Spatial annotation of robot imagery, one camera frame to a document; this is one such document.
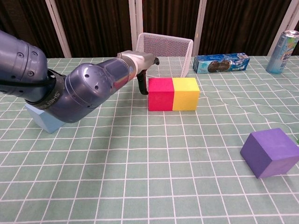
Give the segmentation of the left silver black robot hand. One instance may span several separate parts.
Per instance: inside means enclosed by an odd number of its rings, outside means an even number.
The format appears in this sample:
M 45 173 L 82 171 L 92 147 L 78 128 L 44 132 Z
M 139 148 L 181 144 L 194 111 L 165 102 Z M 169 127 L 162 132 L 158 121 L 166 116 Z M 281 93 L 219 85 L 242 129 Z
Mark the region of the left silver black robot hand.
M 137 81 L 140 93 L 142 95 L 148 95 L 147 85 L 146 85 L 146 71 L 152 65 L 156 64 L 159 65 L 159 59 L 152 53 L 145 53 L 145 52 L 136 52 L 136 62 L 138 65 L 137 71 Z

